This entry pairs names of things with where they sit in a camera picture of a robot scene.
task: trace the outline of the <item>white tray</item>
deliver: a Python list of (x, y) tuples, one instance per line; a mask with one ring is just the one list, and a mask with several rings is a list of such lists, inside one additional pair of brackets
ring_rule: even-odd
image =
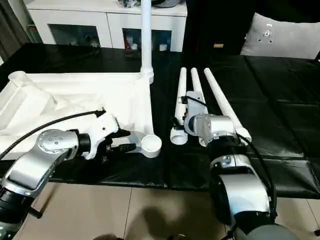
[[(148, 158), (160, 152), (161, 140), (154, 135), (152, 123), (149, 79), (141, 78), (140, 73), (28, 74), (16, 71), (8, 78), (8, 84), (0, 92), (0, 152), (42, 124), (101, 107), (116, 117), (121, 128), (133, 132), (133, 136), (123, 139), (124, 143), (137, 143), (136, 152)], [(95, 115), (78, 117), (48, 129), (79, 129), (81, 133), (95, 118)], [(36, 135), (27, 138), (4, 160), (18, 158), (31, 149), (35, 140)]]

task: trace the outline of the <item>white pillow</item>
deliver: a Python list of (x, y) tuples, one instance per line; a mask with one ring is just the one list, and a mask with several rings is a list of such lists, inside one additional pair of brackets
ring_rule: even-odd
[(320, 51), (320, 22), (276, 21), (254, 14), (241, 55), (315, 59)]

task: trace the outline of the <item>white pipe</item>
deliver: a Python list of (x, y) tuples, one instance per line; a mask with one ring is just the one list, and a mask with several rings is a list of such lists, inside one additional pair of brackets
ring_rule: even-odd
[(187, 92), (187, 69), (185, 67), (181, 68), (180, 78), (178, 84), (178, 93), (176, 96), (175, 112), (174, 116), (178, 119), (180, 125), (184, 125), (183, 116), (186, 112), (186, 105), (182, 103), (181, 97), (185, 96)]
[[(201, 93), (201, 96), (202, 96), (202, 100), (201, 101), (206, 103), (206, 99), (205, 99), (204, 91), (202, 90), (202, 87), (201, 87), (198, 71), (197, 71), (197, 69), (195, 67), (193, 67), (191, 69), (191, 78), (192, 78), (193, 90), (196, 91), (196, 92)], [(207, 114), (207, 113), (208, 113), (208, 109), (205, 108), (204, 114)], [(201, 146), (203, 146), (203, 147), (207, 146), (206, 143), (205, 143), (205, 140), (202, 137), (199, 137), (199, 144)]]
[(214, 97), (216, 99), (216, 102), (218, 103), (220, 110), (224, 116), (228, 116), (234, 125), (234, 128), (236, 132), (243, 137), (247, 138), (251, 141), (251, 136), (247, 129), (245, 129), (241, 122), (239, 121), (239, 118), (237, 117), (236, 113), (232, 109), (230, 103), (228, 102), (224, 92), (220, 88), (217, 80), (215, 79), (214, 75), (210, 71), (209, 68), (204, 69), (204, 74), (209, 82), (209, 85), (211, 87), (211, 90), (214, 94)]
[(195, 67), (191, 69), (191, 78), (192, 78), (193, 90), (196, 91), (196, 92), (201, 93), (202, 98), (203, 98), (202, 101), (204, 103), (206, 103), (206, 99), (205, 99), (204, 91), (202, 90), (202, 87), (201, 87), (198, 71), (197, 71), (197, 69)]
[[(174, 117), (180, 125), (184, 125), (183, 116), (186, 112), (186, 105), (182, 103), (181, 97), (186, 95), (187, 91), (187, 69), (181, 68), (178, 83), (178, 93), (176, 96)], [(170, 141), (175, 145), (183, 145), (188, 141), (188, 134), (182, 129), (172, 128), (170, 132)]]
[(154, 69), (152, 68), (151, 48), (151, 0), (141, 1), (141, 75), (149, 78), (149, 83), (154, 81)]

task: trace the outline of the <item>cabinet door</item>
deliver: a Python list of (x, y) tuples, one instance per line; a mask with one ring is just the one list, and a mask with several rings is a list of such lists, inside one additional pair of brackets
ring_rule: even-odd
[[(107, 18), (114, 48), (141, 48), (141, 15), (108, 13)], [(185, 17), (152, 15), (152, 50), (182, 52), (185, 26)]]
[(112, 48), (104, 12), (29, 9), (44, 44)]

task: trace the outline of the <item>black table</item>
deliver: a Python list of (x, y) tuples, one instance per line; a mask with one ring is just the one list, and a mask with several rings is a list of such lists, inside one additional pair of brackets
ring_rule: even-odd
[[(320, 199), (320, 63), (316, 60), (216, 56), (195, 61), (209, 112), (220, 114), (203, 68), (209, 67), (271, 171), (280, 197)], [(159, 157), (110, 157), (101, 164), (77, 158), (63, 162), (53, 182), (206, 191), (209, 163), (196, 137), (171, 144), (181, 53), (154, 53), (151, 105)], [(139, 72), (141, 59), (124, 50), (26, 44), (0, 67), (0, 89), (14, 71), (26, 73)], [(188, 73), (187, 88), (191, 88)], [(252, 152), (252, 164), (263, 176)], [(0, 175), (13, 161), (0, 162)]]

